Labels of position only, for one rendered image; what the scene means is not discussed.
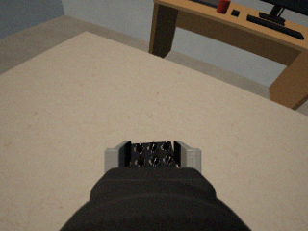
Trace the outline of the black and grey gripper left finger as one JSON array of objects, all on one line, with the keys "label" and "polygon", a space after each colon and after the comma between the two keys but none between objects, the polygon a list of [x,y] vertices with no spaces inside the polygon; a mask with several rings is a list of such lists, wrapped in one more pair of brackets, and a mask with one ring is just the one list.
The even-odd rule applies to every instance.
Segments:
[{"label": "black and grey gripper left finger", "polygon": [[131,161],[131,142],[124,141],[104,150],[104,174],[115,167],[127,167]]}]

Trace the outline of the black knob box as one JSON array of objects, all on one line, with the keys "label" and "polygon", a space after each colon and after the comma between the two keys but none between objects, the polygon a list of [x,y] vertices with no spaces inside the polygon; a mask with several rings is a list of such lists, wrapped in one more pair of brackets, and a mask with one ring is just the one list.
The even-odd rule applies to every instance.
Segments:
[{"label": "black knob box", "polygon": [[131,143],[131,161],[127,167],[177,167],[171,141]]}]

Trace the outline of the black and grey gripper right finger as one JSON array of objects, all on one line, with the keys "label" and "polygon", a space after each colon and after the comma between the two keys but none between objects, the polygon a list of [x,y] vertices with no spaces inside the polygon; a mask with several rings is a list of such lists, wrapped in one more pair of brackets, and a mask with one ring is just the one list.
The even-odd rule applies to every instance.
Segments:
[{"label": "black and grey gripper right finger", "polygon": [[179,167],[195,168],[201,173],[201,150],[181,141],[173,142],[173,159]]}]

